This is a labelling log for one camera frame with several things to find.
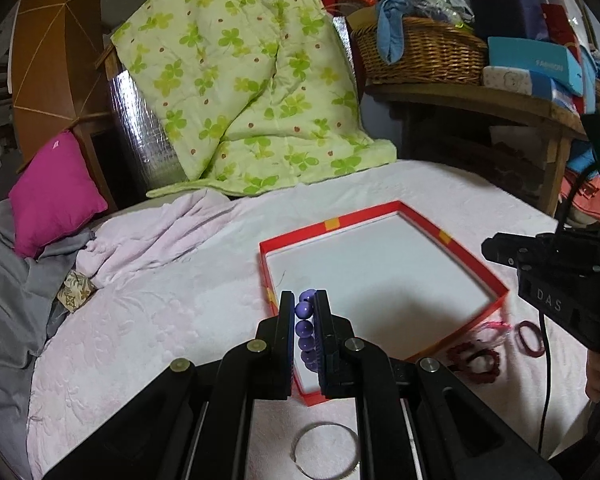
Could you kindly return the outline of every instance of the blue box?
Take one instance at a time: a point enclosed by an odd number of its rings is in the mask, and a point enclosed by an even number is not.
[[[573,94],[582,95],[582,67],[565,46],[498,36],[488,41],[490,65],[533,70],[562,83]]]
[[[582,53],[582,74],[584,85],[584,113],[593,114],[596,112],[596,63],[591,54],[580,46]]]
[[[578,114],[571,92],[556,80],[534,70],[489,65],[482,69],[482,84],[487,88],[546,99]]]

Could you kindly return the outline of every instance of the gray blanket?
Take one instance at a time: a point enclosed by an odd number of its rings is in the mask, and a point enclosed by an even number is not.
[[[22,478],[27,459],[27,413],[36,357],[66,311],[56,294],[87,243],[86,230],[45,248],[37,260],[13,252],[11,204],[0,202],[0,450]]]

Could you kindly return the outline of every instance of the textured white bedspread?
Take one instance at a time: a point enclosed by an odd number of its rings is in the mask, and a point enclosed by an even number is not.
[[[219,233],[175,262],[98,291],[48,343],[36,362],[29,408],[34,478],[41,478],[173,358],[204,364],[253,337],[258,322],[270,315],[258,269],[260,241],[391,200],[403,200],[476,255],[481,242],[498,231],[534,235],[555,228],[551,218],[475,175],[415,161],[241,199],[234,219]],[[512,291],[494,318],[537,320],[536,311],[516,295],[514,270],[488,265]],[[554,376],[547,454],[586,405],[585,349],[549,321],[548,333]],[[525,356],[514,344],[500,352],[501,376],[473,389],[535,447],[544,358]],[[341,422],[355,430],[354,404],[342,400],[307,408],[295,399],[258,402],[250,478],[304,478],[289,459],[289,449],[298,429],[312,420]]]

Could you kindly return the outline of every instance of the silver insulation sheet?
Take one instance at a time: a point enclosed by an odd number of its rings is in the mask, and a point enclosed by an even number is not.
[[[353,66],[353,53],[351,51],[349,31],[347,30],[347,19],[344,16],[334,16],[333,27],[336,29],[340,41],[342,42],[342,46],[344,47],[344,51],[347,54],[347,61],[349,61],[349,65],[351,66],[351,72],[355,75],[356,70]]]
[[[158,117],[128,70],[118,74],[109,85],[114,119],[138,186],[146,192],[186,180]]]

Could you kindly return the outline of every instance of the dark blue bag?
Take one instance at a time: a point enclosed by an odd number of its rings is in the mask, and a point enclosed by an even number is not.
[[[471,0],[476,36],[549,41],[540,0]]]

